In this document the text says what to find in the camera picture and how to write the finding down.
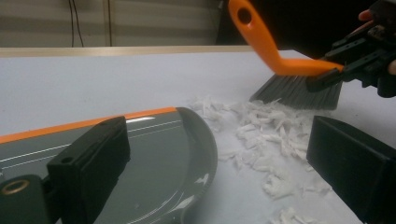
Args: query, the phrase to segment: human hand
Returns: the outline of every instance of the human hand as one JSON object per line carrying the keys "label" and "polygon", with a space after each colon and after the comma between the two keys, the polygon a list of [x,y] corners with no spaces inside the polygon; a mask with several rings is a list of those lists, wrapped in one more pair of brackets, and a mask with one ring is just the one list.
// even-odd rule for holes
{"label": "human hand", "polygon": [[[358,18],[359,18],[360,21],[368,21],[367,23],[365,23],[365,24],[363,25],[363,26],[366,26],[366,25],[369,24],[369,22],[370,22],[370,23],[372,22],[373,16],[372,16],[372,14],[370,13],[370,11],[367,9],[367,10],[364,10],[363,12],[361,12],[361,13],[359,14]],[[396,75],[396,60],[394,60],[393,62],[391,62],[391,63],[388,65],[388,72],[389,72],[391,75]]]}

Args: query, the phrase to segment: pile of shredded paper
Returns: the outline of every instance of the pile of shredded paper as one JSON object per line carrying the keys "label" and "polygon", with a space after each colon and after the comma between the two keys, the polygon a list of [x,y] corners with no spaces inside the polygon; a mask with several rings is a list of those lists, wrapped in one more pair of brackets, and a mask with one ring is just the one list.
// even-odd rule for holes
{"label": "pile of shredded paper", "polygon": [[[234,135],[241,142],[240,148],[219,148],[219,160],[231,161],[237,169],[252,169],[266,173],[262,189],[274,200],[293,196],[296,192],[326,193],[331,186],[322,180],[306,160],[309,135],[315,115],[330,116],[328,111],[295,110],[274,101],[223,104],[210,96],[197,97],[191,101],[191,109],[201,115],[214,135],[220,134],[230,122]],[[307,186],[305,180],[298,182],[290,170],[276,164],[275,158],[294,160],[304,172],[314,173],[315,182]],[[280,220],[272,223],[322,223],[314,219],[304,220],[294,210],[282,211]]]}

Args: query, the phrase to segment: table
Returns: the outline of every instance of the table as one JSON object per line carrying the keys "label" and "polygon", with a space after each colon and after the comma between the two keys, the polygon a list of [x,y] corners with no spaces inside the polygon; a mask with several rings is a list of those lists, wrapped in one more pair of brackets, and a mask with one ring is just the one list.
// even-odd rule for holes
{"label": "table", "polygon": [[[281,54],[304,57],[293,50]],[[245,102],[273,74],[245,46],[0,49],[0,71],[0,135],[189,106],[196,96]],[[375,91],[358,81],[345,84],[332,116],[395,147],[395,99]],[[218,146],[238,146],[232,138],[218,138]],[[220,161],[213,185],[186,215],[187,223],[265,223],[289,206],[328,223],[360,223],[333,192],[272,201],[261,179],[262,174]]]}

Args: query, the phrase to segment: hand brush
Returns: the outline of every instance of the hand brush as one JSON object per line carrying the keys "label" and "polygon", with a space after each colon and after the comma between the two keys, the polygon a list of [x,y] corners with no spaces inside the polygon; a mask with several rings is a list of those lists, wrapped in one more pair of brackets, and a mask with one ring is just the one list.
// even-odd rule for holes
{"label": "hand brush", "polygon": [[310,92],[306,87],[308,77],[316,77],[333,69],[342,71],[343,65],[312,59],[283,59],[268,28],[247,0],[230,0],[233,23],[251,47],[276,73],[250,101],[269,103],[275,100],[296,109],[335,109],[342,82],[322,91]]}

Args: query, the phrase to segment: metal ring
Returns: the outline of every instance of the metal ring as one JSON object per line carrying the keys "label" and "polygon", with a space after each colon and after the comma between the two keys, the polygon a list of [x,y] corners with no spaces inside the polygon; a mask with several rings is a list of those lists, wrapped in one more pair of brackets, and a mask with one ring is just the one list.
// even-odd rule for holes
{"label": "metal ring", "polygon": [[29,183],[30,183],[29,180],[25,180],[25,179],[12,181],[11,183],[9,183],[3,187],[1,189],[1,192],[5,195],[18,193],[21,190],[26,189],[26,187],[29,185]]}

